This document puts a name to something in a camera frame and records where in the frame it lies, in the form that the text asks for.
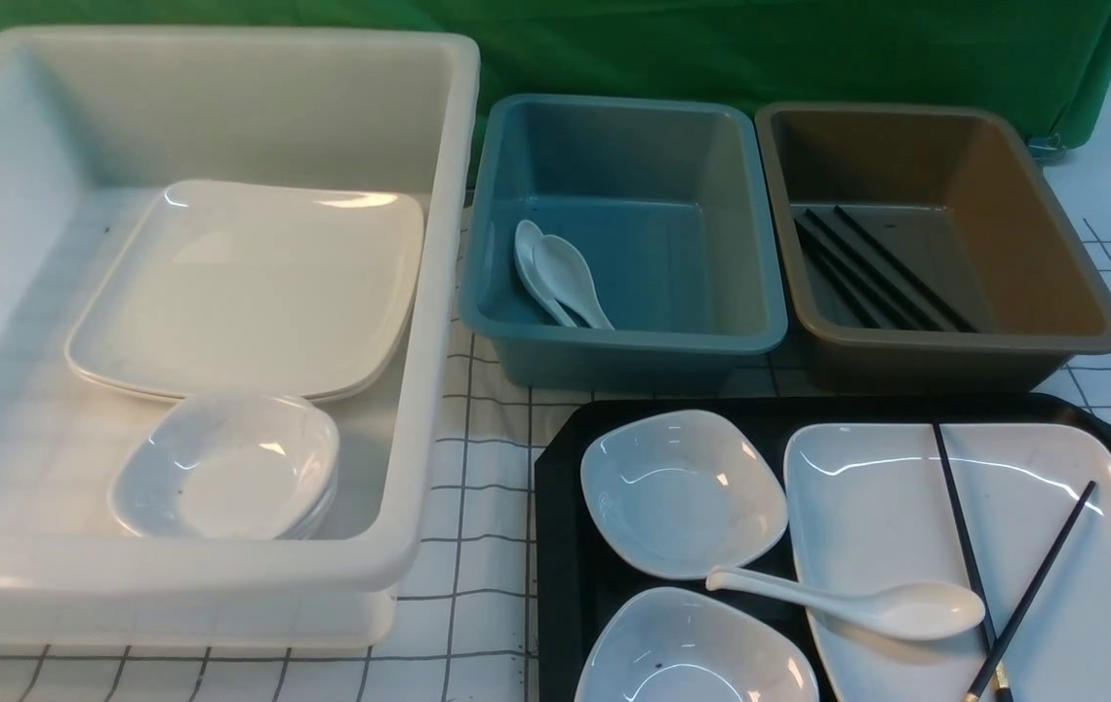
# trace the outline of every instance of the blue plastic tub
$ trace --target blue plastic tub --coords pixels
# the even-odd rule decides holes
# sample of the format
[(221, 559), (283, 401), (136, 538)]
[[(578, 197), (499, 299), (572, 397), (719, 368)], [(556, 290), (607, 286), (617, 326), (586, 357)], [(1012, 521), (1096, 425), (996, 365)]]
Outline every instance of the blue plastic tub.
[[(529, 219), (585, 254), (614, 331), (556, 324), (512, 265)], [(714, 391), (788, 327), (755, 130), (697, 102), (518, 94), (490, 112), (460, 313), (518, 385)]]

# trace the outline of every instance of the white plastic tub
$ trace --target white plastic tub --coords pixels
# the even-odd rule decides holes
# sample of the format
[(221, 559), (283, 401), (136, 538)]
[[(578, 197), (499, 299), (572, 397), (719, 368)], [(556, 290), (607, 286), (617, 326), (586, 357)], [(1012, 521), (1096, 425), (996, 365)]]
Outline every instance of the white plastic tub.
[[(419, 545), (478, 66), (464, 37), (408, 32), (0, 36), (0, 642), (386, 634)], [(408, 341), (377, 385), (324, 408), (342, 483), (316, 541), (127, 539), (107, 512), (108, 481), (169, 404), (82, 382), (60, 348), (146, 204), (193, 178), (427, 204)]]

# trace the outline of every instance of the spoon handle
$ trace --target spoon handle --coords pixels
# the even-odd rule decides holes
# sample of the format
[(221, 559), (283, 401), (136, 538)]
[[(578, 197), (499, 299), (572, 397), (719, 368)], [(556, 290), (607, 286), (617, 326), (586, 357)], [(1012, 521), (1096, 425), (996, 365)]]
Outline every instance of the spoon handle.
[(590, 312), (590, 315), (585, 317), (585, 323), (590, 324), (590, 329), (605, 329), (605, 330), (617, 329), (613, 328), (613, 325), (611, 325), (611, 321), (608, 320), (608, 315), (604, 313), (603, 310), (601, 310), (601, 308), (592, 307), (590, 308), (590, 310), (587, 311)]
[(573, 329), (577, 328), (577, 323), (572, 321), (572, 317), (569, 315), (567, 311), (563, 311), (563, 305), (560, 305), (558, 299), (541, 298), (538, 299), (538, 302), (541, 303), (543, 310), (547, 310), (550, 315), (554, 317), (556, 321), (560, 324), (570, 325), (570, 328)]
[(830, 614), (843, 613), (844, 606), (834, 595), (813, 590), (791, 579), (779, 579), (745, 569), (714, 569), (708, 574), (708, 590), (737, 590), (770, 596), (772, 600), (802, 604)]

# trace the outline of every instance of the white bowl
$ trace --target white bowl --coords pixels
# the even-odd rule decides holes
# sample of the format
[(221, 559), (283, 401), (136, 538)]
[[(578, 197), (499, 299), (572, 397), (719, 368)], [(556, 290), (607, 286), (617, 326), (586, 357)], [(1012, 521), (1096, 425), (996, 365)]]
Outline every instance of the white bowl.
[(140, 536), (279, 539), (331, 488), (338, 428), (299, 397), (206, 392), (170, 410), (109, 489)]
[(682, 410), (601, 435), (581, 459), (594, 524), (621, 559), (662, 579), (704, 579), (765, 554), (788, 525), (785, 492), (720, 414)]
[(329, 485), (324, 489), (324, 494), (317, 501), (317, 505), (311, 508), (308, 514), (304, 514), (304, 519), (300, 522), (293, 524), (289, 530), (287, 530), (282, 536), (279, 539), (291, 539), (292, 541), (298, 541), (298, 539), (311, 539), (317, 530), (320, 529), (320, 524), (324, 521), (324, 518), (329, 515), (329, 508), (333, 503), (333, 498), (338, 494), (338, 471), (333, 472), (333, 477), (329, 481)]
[(590, 651), (577, 702), (819, 702), (811, 663), (772, 626), (674, 586), (644, 591)]

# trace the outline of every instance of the plastic bin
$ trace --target plastic bin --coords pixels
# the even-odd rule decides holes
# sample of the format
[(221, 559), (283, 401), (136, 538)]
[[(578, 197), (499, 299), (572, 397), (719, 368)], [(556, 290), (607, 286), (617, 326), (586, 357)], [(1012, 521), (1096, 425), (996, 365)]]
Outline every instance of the plastic bin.
[[(1111, 352), (1111, 294), (1000, 117), (778, 103), (755, 126), (793, 312), (813, 339), (820, 385), (1031, 390), (1071, 355)], [(797, 234), (808, 210), (835, 223), (833, 205), (978, 332), (858, 325)], [(843, 240), (889, 271), (870, 245), (849, 232)]]
[[(462, 36), (0, 36), (0, 643), (341, 649), (389, 631), (420, 546), (476, 88)], [(141, 214), (192, 178), (426, 205), (411, 329), (377, 383), (323, 407), (340, 488), (310, 541), (128, 539), (108, 511), (169, 404), (74, 378), (61, 349)]]
[[(714, 391), (788, 328), (754, 129), (732, 108), (519, 94), (490, 114), (460, 310), (518, 385)], [(585, 254), (614, 331), (556, 325), (512, 263), (529, 219)]]

